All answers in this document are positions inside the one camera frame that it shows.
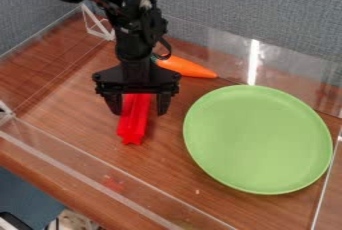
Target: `wooden table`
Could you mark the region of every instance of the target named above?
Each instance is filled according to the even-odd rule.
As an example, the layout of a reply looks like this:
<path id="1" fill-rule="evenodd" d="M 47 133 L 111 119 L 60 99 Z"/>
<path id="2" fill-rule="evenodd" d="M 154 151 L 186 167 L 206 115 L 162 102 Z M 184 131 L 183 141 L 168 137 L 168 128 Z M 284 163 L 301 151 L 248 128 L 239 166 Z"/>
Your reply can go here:
<path id="1" fill-rule="evenodd" d="M 170 41 L 176 55 L 227 69 L 220 75 L 232 82 L 183 78 L 166 116 L 156 117 L 154 103 L 140 147 L 120 144 L 117 117 L 95 95 L 91 74 L 117 61 L 113 44 L 85 33 L 79 14 L 0 61 L 0 100 L 17 116 L 0 127 L 13 134 L 0 140 L 3 166 L 107 229 L 310 229 L 325 178 L 295 193 L 258 196 L 223 186 L 192 161 L 182 135 L 187 110 L 211 90 L 246 82 L 246 68 L 232 55 Z M 337 140 L 342 121 L 329 114 L 341 109 L 341 90 L 272 68 L 258 71 L 259 84 L 327 113 L 319 115 Z M 317 229 L 342 225 L 339 167 L 337 160 Z"/>

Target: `green plate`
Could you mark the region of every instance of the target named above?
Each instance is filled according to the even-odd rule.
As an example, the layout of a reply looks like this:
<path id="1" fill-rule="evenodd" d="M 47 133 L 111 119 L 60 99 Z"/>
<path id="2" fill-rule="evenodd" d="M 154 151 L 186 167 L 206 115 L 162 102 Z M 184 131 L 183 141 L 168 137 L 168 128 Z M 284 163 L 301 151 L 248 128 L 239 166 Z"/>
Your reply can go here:
<path id="1" fill-rule="evenodd" d="M 259 86 L 231 86 L 203 96 L 186 117 L 184 140 L 207 174 L 255 194 L 307 187 L 333 155 L 315 111 L 287 93 Z"/>

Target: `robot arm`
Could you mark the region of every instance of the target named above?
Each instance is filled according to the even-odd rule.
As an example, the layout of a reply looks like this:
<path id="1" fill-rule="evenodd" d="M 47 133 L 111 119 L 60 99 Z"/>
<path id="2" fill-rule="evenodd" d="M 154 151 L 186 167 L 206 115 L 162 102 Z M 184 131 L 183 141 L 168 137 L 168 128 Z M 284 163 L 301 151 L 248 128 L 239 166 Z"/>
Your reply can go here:
<path id="1" fill-rule="evenodd" d="M 83 0 L 61 0 L 77 3 Z M 120 65 L 93 74 L 96 92 L 113 114 L 120 115 L 123 94 L 151 93 L 158 96 L 158 114 L 163 115 L 171 97 L 179 92 L 180 74 L 159 68 L 151 56 L 167 59 L 171 46 L 163 39 L 167 21 L 156 0 L 91 0 L 104 9 L 116 33 L 116 56 Z M 168 50 L 166 56 L 152 53 L 160 42 Z"/>

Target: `wooden surface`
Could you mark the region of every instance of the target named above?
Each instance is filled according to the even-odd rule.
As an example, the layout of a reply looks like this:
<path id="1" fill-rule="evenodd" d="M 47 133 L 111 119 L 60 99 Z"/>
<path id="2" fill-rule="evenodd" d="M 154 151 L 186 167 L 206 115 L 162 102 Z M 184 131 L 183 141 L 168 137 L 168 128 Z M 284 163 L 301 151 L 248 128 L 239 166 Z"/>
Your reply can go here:
<path id="1" fill-rule="evenodd" d="M 113 44 L 103 42 L 99 45 L 97 38 L 85 35 L 81 26 L 79 17 L 69 19 L 49 32 L 43 42 L 33 43 L 0 63 L 0 99 L 16 108 L 19 118 L 238 229 L 310 229 L 323 179 L 305 190 L 287 195 L 246 194 L 214 181 L 187 153 L 182 136 L 187 110 L 200 96 L 219 87 L 231 85 L 231 82 L 223 79 L 183 78 L 182 92 L 175 97 L 166 116 L 156 117 L 154 103 L 143 146 L 120 144 L 115 135 L 117 117 L 109 113 L 101 98 L 95 95 L 91 81 L 93 72 L 117 63 L 112 54 Z M 204 48 L 174 39 L 171 42 L 176 55 L 187 56 L 206 64 L 208 51 Z M 216 63 L 210 61 L 207 64 L 214 68 L 222 70 L 224 65 L 228 69 L 230 64 L 236 63 L 231 56 L 224 55 L 223 58 L 223 54 L 216 52 L 210 52 L 210 55 L 214 55 Z M 65 64 L 69 69 L 63 73 Z M 288 87 L 298 83 L 299 77 L 286 76 L 280 72 L 278 74 L 282 78 L 278 78 L 276 85 Z M 52 78 L 55 81 L 45 86 L 44 81 Z M 280 80 L 295 82 L 280 83 Z M 309 85 L 313 81 L 301 78 L 301 83 Z M 326 114 L 321 116 L 335 140 L 341 120 Z M 0 141 L 0 159 L 9 170 L 108 229 L 160 229 L 151 220 L 109 200 L 95 188 L 4 140 Z M 334 183 L 331 190 L 330 195 L 338 199 L 339 186 L 334 187 Z M 322 217 L 331 220 L 331 215 Z M 341 218 L 334 217 L 334 225 L 326 224 L 322 229 L 337 229 L 334 226 L 341 226 L 341 221 Z"/>

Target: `toy carrot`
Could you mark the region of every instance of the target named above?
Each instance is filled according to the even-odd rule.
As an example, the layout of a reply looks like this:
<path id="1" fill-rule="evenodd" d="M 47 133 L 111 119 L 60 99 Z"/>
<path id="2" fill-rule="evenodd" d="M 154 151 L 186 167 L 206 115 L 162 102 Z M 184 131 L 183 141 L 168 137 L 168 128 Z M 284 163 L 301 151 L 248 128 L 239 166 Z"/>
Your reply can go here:
<path id="1" fill-rule="evenodd" d="M 183 76 L 199 78 L 218 77 L 214 71 L 176 56 L 171 56 L 167 60 L 160 60 L 154 56 L 152 61 L 158 66 L 180 73 Z"/>

